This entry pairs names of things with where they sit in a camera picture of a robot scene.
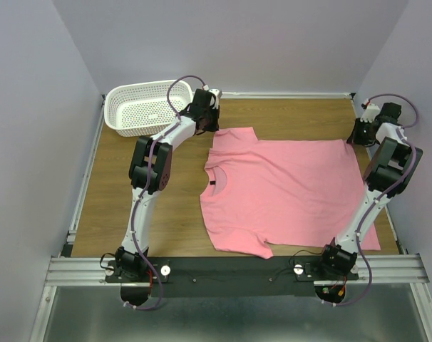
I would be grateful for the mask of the pink t shirt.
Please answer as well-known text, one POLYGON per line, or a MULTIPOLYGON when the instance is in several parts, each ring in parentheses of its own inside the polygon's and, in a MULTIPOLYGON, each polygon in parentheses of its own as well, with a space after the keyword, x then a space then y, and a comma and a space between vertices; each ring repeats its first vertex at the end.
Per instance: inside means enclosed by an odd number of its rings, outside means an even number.
POLYGON ((216 250, 271 258, 272 245, 322 247, 350 223, 364 185, 343 140, 260 140, 253 128, 215 133, 200 195, 216 250))

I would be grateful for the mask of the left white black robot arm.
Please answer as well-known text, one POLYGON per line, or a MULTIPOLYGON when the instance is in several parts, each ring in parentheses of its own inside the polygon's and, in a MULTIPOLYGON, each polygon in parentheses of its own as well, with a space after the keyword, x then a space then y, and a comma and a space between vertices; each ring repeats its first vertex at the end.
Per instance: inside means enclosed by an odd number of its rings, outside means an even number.
POLYGON ((137 139, 128 172, 133 196, 130 219, 115 253, 115 271, 120 276, 139 281, 153 269, 147 259, 150 223, 157 197, 171 176, 173 151, 195 135, 219 130, 221 95, 219 89, 197 89, 171 124, 151 137, 137 139))

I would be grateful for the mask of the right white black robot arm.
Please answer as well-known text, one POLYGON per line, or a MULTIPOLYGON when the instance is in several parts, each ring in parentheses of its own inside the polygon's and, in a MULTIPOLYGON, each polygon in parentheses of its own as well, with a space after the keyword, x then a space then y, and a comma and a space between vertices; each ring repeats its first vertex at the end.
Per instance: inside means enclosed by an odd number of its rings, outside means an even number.
POLYGON ((363 254, 361 243, 379 212, 406 189, 423 156, 422 149, 406 137, 408 126, 398 122, 401 105, 388 102, 379 107, 369 98, 361 107, 364 112, 355 120, 347 142, 378 148, 363 175, 364 192, 358 209, 316 261, 316 271, 324 279, 353 271, 357 257, 363 254))

